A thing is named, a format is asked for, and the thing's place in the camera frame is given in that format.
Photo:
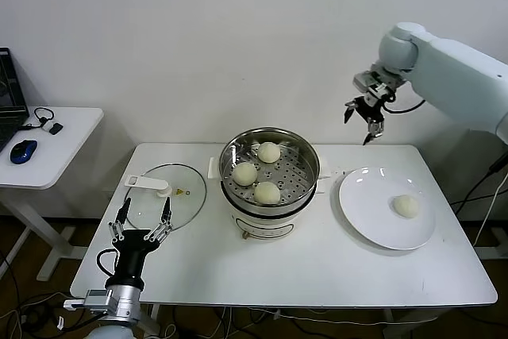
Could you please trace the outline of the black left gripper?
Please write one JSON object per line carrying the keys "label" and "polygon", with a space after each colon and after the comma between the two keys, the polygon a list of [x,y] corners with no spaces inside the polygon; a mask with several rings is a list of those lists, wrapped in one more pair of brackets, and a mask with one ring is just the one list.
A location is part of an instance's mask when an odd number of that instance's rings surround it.
{"label": "black left gripper", "polygon": [[171,226],[171,200],[166,198],[160,216],[160,222],[152,229],[128,229],[124,231],[131,198],[127,198],[118,210],[116,218],[108,224],[110,236],[114,247],[119,252],[119,258],[114,274],[108,278],[106,287],[126,285],[143,287],[141,274],[146,256],[159,248],[172,230]]}

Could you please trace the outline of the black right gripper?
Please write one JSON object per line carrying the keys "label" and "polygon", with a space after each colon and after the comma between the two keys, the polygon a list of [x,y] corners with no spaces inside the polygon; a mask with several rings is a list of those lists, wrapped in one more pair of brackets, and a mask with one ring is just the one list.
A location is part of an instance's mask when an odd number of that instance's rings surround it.
{"label": "black right gripper", "polygon": [[355,111],[367,122],[368,133],[363,144],[368,144],[383,135],[384,116],[381,111],[386,102],[395,101],[395,91],[386,84],[374,84],[366,91],[345,104],[344,123],[347,123]]}

